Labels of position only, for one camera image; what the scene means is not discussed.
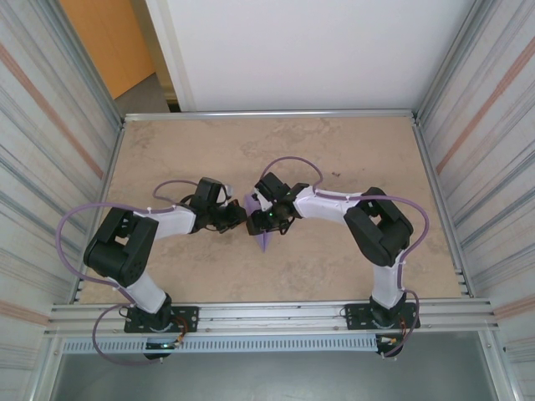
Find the metal rail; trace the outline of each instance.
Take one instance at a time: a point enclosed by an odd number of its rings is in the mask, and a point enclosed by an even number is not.
[[[344,305],[355,301],[334,302],[259,302],[202,303],[197,332],[190,336],[253,336],[347,333]],[[491,304],[481,298],[422,299],[419,332],[461,332],[497,330]],[[95,319],[110,305],[58,305],[53,308],[46,338],[86,338],[91,336]],[[98,335],[104,337],[144,337],[126,334],[125,319],[112,311],[99,325]],[[361,333],[378,333],[369,330]],[[151,334],[169,337],[169,334]]]

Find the black mounting plate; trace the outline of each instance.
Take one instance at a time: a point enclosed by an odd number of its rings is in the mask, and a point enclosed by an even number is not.
[[[401,330],[401,318],[405,319],[407,329],[409,329],[415,321],[416,304],[413,302],[405,302],[401,307],[400,312],[392,319],[392,324],[388,327],[380,326],[377,323],[372,314],[372,306],[368,302],[350,303],[345,305],[344,311],[348,330]],[[419,327],[420,319],[418,319],[415,328]]]
[[[173,316],[180,316],[187,322],[187,332],[196,332],[199,323],[199,307],[171,307],[171,320]],[[135,308],[129,307],[126,314],[125,332],[156,332],[149,327],[143,327],[135,313]],[[158,332],[182,332],[176,324],[170,324],[167,329]]]

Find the white wall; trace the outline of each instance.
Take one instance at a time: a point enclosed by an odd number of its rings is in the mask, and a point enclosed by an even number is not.
[[[473,0],[147,0],[185,111],[414,108]]]

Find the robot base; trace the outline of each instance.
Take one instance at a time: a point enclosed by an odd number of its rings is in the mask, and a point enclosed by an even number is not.
[[[403,302],[399,310],[390,315],[373,303],[350,303],[345,305],[344,310],[348,330],[401,330],[404,324],[408,329],[415,321],[416,304]]]
[[[186,321],[187,332],[196,332],[199,321],[199,307],[181,307],[173,306],[171,315],[164,325],[154,324],[151,319],[147,319],[146,312],[137,307],[129,308],[126,315],[125,332],[173,332],[180,333],[183,331],[183,321]]]

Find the doorway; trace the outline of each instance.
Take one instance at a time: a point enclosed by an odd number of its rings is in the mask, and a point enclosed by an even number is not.
[[[144,1],[59,3],[122,115],[180,111],[162,85],[166,67]]]

